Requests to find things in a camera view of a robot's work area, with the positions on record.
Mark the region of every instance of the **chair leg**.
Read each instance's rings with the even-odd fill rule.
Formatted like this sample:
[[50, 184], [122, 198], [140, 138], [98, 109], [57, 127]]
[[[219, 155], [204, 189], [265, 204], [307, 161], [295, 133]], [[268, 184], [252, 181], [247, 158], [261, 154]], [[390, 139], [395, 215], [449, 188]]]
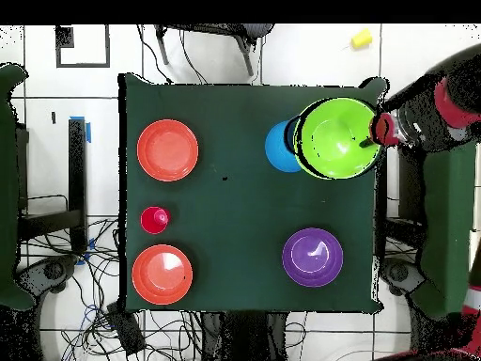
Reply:
[[159, 42], [159, 48], [161, 49], [161, 55], [164, 65], [169, 64], [169, 60], [167, 59], [167, 52], [165, 51], [165, 46], [163, 45], [163, 35], [165, 34], [166, 30], [163, 31], [163, 26], [159, 24], [154, 24], [155, 28], [155, 36], [157, 37], [157, 41]]
[[163, 38], [157, 38], [157, 41], [159, 42], [159, 47], [161, 48], [161, 54], [162, 54], [162, 60], [164, 65], [169, 64], [169, 60], [167, 59], [167, 53], [165, 52], [165, 47], [163, 45]]
[[237, 44], [239, 45], [239, 48], [240, 48], [240, 52], [244, 56], [245, 66], [247, 67], [247, 72], [249, 73], [249, 76], [254, 76], [251, 59], [249, 58], [249, 51], [251, 50], [251, 45], [244, 44], [240, 36], [234, 36], [234, 38], [236, 38]]

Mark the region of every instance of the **blue bowl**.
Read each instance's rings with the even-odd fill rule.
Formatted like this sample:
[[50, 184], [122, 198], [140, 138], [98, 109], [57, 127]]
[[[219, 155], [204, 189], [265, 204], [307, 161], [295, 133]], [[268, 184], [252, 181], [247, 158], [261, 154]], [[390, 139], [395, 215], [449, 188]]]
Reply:
[[284, 129], [286, 128], [287, 120], [277, 123], [267, 134], [266, 137], [266, 155], [272, 166], [276, 169], [286, 172], [294, 173], [301, 170], [301, 166], [296, 160], [292, 152], [286, 148], [284, 140]]

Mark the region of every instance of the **purple bowl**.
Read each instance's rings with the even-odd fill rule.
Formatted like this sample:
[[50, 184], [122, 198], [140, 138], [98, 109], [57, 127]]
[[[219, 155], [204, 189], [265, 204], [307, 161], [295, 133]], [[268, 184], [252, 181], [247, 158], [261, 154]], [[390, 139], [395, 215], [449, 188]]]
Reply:
[[282, 262], [286, 273], [305, 287], [322, 287], [332, 282], [342, 267], [342, 248], [328, 231], [305, 228], [284, 245]]

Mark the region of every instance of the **yellow object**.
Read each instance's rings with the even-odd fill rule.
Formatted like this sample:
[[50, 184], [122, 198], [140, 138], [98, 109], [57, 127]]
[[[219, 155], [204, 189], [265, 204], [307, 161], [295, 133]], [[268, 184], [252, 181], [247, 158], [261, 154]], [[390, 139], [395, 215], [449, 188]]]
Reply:
[[355, 49], [358, 49], [360, 47], [364, 47], [367, 44], [369, 44], [372, 41], [372, 36], [371, 32], [369, 32], [369, 29], [363, 29], [361, 32], [359, 32], [356, 36], [354, 36], [350, 42], [352, 44], [352, 47]]

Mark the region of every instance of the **green cloth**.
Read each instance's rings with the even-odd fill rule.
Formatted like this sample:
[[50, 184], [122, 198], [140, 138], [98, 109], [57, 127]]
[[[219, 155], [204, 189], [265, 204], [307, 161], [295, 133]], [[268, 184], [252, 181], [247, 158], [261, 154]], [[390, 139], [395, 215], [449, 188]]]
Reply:
[[31, 308], [32, 296], [14, 281], [14, 270], [19, 259], [18, 209], [19, 181], [15, 117], [9, 103], [9, 92], [25, 79], [25, 71], [17, 65], [0, 67], [0, 305], [17, 310]]
[[[371, 299], [375, 172], [350, 180], [319, 180], [283, 173], [267, 160], [264, 142], [275, 124], [322, 98], [350, 97], [375, 104], [381, 79], [364, 88], [301, 86], [154, 86], [133, 75], [127, 87], [127, 309], [362, 311]], [[152, 179], [137, 161], [136, 145], [148, 124], [185, 123], [199, 145], [186, 178]], [[149, 206], [172, 213], [167, 229], [144, 232]], [[286, 274], [282, 250], [302, 228], [331, 231], [344, 251], [337, 279], [306, 288]], [[146, 248], [171, 244], [189, 258], [194, 281], [170, 306], [143, 300], [132, 266]]]
[[432, 319], [460, 311], [468, 289], [475, 155], [475, 143], [469, 143], [429, 153], [425, 160], [427, 240], [421, 270], [428, 281], [411, 298]]

